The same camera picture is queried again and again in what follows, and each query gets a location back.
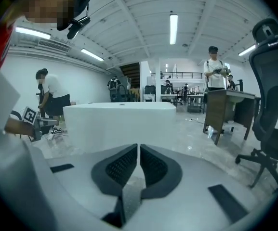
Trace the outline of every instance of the staircase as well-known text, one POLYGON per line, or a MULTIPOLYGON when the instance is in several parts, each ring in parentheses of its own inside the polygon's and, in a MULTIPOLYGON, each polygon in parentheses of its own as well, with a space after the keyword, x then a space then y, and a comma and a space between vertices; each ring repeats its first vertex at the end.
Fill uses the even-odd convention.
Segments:
POLYGON ((140 88, 140 64, 129 64, 120 67, 124 76, 131 79, 131 88, 140 88))

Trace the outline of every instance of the gray floor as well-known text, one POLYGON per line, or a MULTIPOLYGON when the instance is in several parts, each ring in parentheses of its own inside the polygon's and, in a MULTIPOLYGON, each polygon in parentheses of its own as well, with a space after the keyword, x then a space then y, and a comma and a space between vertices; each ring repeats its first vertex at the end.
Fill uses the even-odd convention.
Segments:
MULTIPOLYGON (((243 137, 246 129, 242 125, 237 125, 233 133, 231 133, 231 126, 228 125, 216 146, 214 144, 215 134, 208 139, 208 134, 202 132, 204 119, 205 115, 187 113, 186 107, 179 105, 177 107, 176 124, 172 124, 172 140, 175 141, 175 146, 172 150, 208 160, 243 185, 251 184, 259 170, 259 165, 244 160, 239 165, 236 165, 235 158, 238 154, 250 155, 253 148, 260 148, 260 142, 257 141, 254 133, 251 131, 248 139, 244 141, 243 137)), ((35 147, 42 150, 45 158, 84 153, 82 150, 71 145, 65 124, 61 124, 61 127, 65 128, 65 132, 56 135, 51 141, 46 140, 46 136, 44 136, 41 141, 33 143, 35 147)), ((138 175, 142 175, 142 172, 134 174, 124 188, 127 219, 138 208, 140 190, 145 187, 144 179, 138 177, 138 175)), ((262 202, 267 200, 276 188, 275 180, 265 170, 257 185, 252 189, 252 192, 258 201, 262 202)))

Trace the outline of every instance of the chair base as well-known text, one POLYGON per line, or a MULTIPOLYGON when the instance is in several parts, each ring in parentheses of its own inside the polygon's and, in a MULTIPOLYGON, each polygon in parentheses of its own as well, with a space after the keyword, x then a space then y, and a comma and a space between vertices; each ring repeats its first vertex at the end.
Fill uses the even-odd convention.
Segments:
POLYGON ((235 163, 239 164, 241 159, 245 159, 247 161, 255 162, 261 165, 259 173, 257 174, 254 182, 249 186, 250 188, 253 188, 256 183, 258 183, 259 178, 261 177, 263 171, 265 168, 270 172, 270 174, 274 177, 275 181, 278 184, 278 173, 276 171, 277 169, 277 160, 270 158, 267 155, 264 155, 261 151, 254 149, 251 152, 251 155, 237 155, 235 159, 235 163))

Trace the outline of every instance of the black rectangular slot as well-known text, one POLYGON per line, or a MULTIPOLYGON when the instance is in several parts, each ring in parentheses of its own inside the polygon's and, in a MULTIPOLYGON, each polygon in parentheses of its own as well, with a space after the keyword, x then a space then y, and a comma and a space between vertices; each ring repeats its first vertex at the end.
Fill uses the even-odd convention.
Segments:
POLYGON ((52 173, 57 173, 73 167, 74 166, 72 164, 63 164, 63 165, 51 167, 50 170, 52 171, 52 173))
POLYGON ((229 191, 223 185, 212 186, 209 187, 208 190, 232 223, 237 222, 248 214, 246 209, 233 197, 232 194, 229 193, 229 191))

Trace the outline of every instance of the person in red shirt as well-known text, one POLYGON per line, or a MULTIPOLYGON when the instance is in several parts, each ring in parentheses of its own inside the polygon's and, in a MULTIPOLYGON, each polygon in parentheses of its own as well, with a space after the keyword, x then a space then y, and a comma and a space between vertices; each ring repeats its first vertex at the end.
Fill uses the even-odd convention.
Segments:
MULTIPOLYGON (((56 23, 58 30, 65 30, 71 20, 79 16, 90 0, 8 0, 2 6, 6 14, 0 20, 0 68, 7 55, 13 24, 21 16, 34 23, 56 23)), ((9 118, 5 131, 13 134, 33 136, 33 127, 13 118, 9 118)))

